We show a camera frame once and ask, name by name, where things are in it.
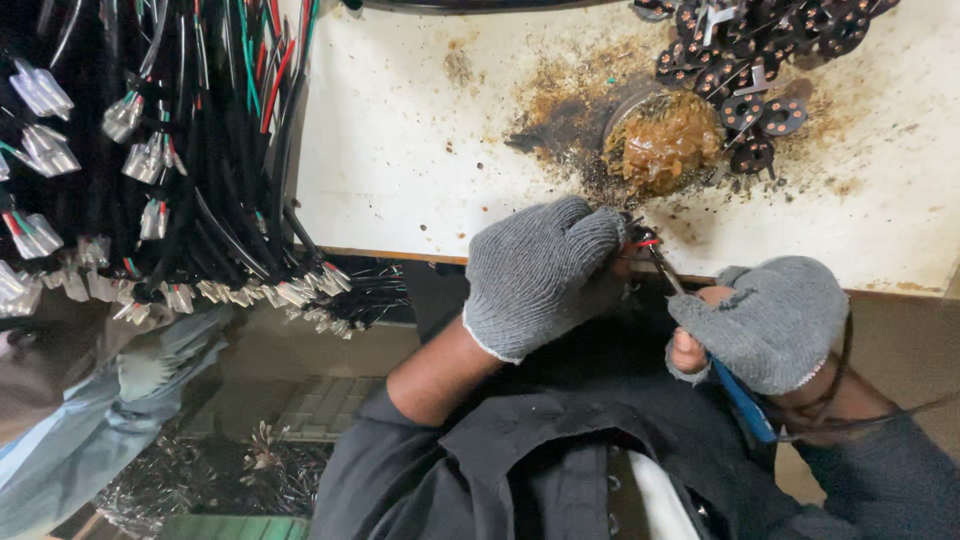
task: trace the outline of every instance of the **brown grease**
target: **brown grease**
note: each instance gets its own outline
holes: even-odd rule
[[[713,107],[693,92],[655,95],[617,122],[604,144],[608,173],[635,193],[679,189],[698,169],[718,161],[723,132]]]

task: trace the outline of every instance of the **gray knit glove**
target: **gray knit glove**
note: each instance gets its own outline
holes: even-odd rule
[[[802,386],[827,359],[847,317],[847,294],[822,263],[807,257],[774,258],[757,268],[732,266],[718,285],[736,292],[711,307],[693,295],[670,299],[668,309],[734,375],[759,394],[782,395]],[[667,345],[666,363],[681,380],[698,382],[677,370]]]
[[[616,211],[579,197],[494,223],[470,242],[464,326],[487,352],[520,363],[619,298],[605,266],[624,241]]]

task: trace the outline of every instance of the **metal pin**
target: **metal pin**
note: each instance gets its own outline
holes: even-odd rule
[[[707,8],[707,31],[704,35],[705,47],[710,47],[710,43],[713,41],[713,27],[721,22],[731,20],[735,12],[736,8],[726,8],[720,11],[712,5]]]
[[[746,88],[740,88],[739,90],[734,90],[734,96],[742,96],[744,94],[752,94],[754,92],[761,92],[763,90],[769,90],[770,88],[777,87],[777,83],[774,81],[767,81],[766,78],[766,69],[763,67],[763,61],[759,65],[751,66],[750,72],[754,76],[754,85],[748,86]]]

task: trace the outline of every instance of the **jacket sleeve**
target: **jacket sleeve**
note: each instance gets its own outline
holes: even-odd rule
[[[960,474],[910,418],[853,441],[796,447],[827,492],[824,509],[864,537],[960,537]]]
[[[320,478],[313,540],[368,538],[445,456],[443,430],[396,409],[381,384],[360,405]]]

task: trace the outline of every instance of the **glove cuff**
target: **glove cuff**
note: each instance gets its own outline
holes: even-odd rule
[[[488,347],[487,345],[485,345],[484,342],[483,342],[483,340],[481,340],[480,337],[477,336],[476,332],[474,332],[473,329],[470,327],[470,324],[468,323],[467,310],[466,310],[466,309],[464,309],[464,314],[463,314],[463,316],[461,317],[461,319],[462,319],[463,322],[464,322],[464,328],[467,329],[468,332],[470,332],[470,337],[473,338],[473,341],[476,341],[477,345],[479,345],[480,348],[484,350],[484,352],[486,352],[486,353],[489,354],[489,355],[495,356],[496,359],[498,359],[498,360],[501,360],[501,361],[504,361],[504,362],[507,362],[507,363],[511,363],[511,364],[514,364],[514,365],[519,365],[520,362],[523,361],[523,358],[510,358],[510,357],[504,356],[504,355],[498,353],[497,351],[491,349],[491,348]]]
[[[712,362],[708,359],[707,365],[704,366],[704,369],[698,371],[697,373],[684,373],[677,369],[677,366],[673,365],[673,338],[670,338],[670,342],[666,344],[666,369],[670,372],[670,375],[677,380],[685,380],[690,384],[696,386],[697,384],[707,380],[707,375],[710,373],[710,366]]]

